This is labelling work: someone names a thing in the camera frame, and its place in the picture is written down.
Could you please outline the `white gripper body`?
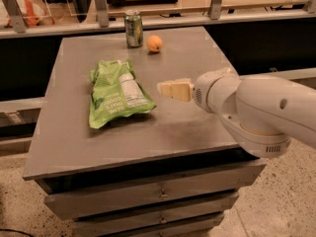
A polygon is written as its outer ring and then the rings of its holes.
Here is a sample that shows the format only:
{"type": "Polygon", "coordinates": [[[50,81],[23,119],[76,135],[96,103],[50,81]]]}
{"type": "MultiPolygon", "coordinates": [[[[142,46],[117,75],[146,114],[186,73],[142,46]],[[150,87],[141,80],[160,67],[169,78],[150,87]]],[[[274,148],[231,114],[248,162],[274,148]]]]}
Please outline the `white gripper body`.
{"type": "Polygon", "coordinates": [[[240,83],[236,74],[204,73],[194,84],[194,100],[206,112],[219,114],[224,102],[236,92],[240,83]]]}

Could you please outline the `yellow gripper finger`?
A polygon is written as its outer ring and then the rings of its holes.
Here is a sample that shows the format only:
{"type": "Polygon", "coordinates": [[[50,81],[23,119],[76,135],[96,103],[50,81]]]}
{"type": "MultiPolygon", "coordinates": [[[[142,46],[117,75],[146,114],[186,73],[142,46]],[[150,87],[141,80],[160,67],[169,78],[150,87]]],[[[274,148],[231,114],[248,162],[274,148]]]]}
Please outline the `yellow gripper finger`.
{"type": "Polygon", "coordinates": [[[189,78],[164,81],[157,84],[160,95],[182,102],[189,102],[193,98],[194,84],[189,78]]]}
{"type": "Polygon", "coordinates": [[[213,73],[216,73],[216,74],[220,74],[220,75],[225,75],[225,74],[232,74],[232,75],[235,75],[235,70],[231,67],[223,67],[223,68],[220,68],[218,70],[214,70],[212,71],[213,73]]]}

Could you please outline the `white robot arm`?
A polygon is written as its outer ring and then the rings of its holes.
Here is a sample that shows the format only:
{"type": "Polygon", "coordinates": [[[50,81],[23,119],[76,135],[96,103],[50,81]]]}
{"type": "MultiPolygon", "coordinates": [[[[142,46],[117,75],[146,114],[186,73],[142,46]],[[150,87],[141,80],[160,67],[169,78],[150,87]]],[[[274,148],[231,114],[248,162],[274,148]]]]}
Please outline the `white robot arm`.
{"type": "Polygon", "coordinates": [[[275,158],[292,139],[316,148],[316,90],[272,75],[244,78],[229,68],[157,84],[158,92],[218,116],[248,153],[275,158]]]}

